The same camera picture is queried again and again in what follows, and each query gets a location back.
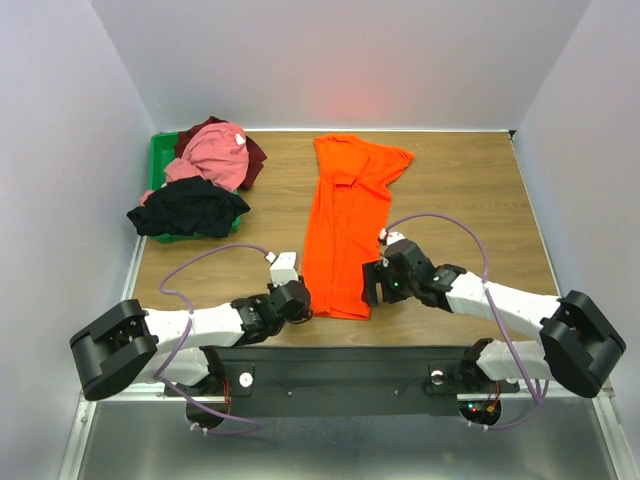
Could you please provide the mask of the orange t shirt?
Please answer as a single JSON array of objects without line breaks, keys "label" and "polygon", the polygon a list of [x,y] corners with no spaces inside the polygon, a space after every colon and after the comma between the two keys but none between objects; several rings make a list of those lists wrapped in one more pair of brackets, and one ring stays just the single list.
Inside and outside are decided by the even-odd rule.
[{"label": "orange t shirt", "polygon": [[378,235],[392,203],[389,185],[414,154],[353,134],[317,137],[314,148],[318,180],[302,263],[311,308],[320,317],[367,321],[362,266],[378,258]]}]

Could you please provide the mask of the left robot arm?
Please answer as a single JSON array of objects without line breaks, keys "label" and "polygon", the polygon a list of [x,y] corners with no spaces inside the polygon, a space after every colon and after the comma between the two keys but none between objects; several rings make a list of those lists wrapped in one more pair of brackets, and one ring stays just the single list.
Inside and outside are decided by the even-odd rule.
[{"label": "left robot arm", "polygon": [[194,311],[143,309],[128,299],[74,334],[69,344],[88,401],[162,379],[210,394],[222,384],[215,348],[261,343],[285,324],[311,315],[311,294],[302,279]]}]

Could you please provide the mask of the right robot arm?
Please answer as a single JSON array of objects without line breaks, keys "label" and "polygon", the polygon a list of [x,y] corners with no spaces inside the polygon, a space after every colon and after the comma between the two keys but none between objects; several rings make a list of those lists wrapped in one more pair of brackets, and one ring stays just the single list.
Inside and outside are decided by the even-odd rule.
[{"label": "right robot arm", "polygon": [[501,331],[525,335],[517,342],[480,340],[470,349],[460,378],[472,390],[507,379],[548,380],[594,398],[626,350],[587,294],[534,294],[486,281],[460,266],[436,266],[405,238],[389,244],[362,271],[362,297],[371,307],[415,298],[427,307],[493,320]]}]

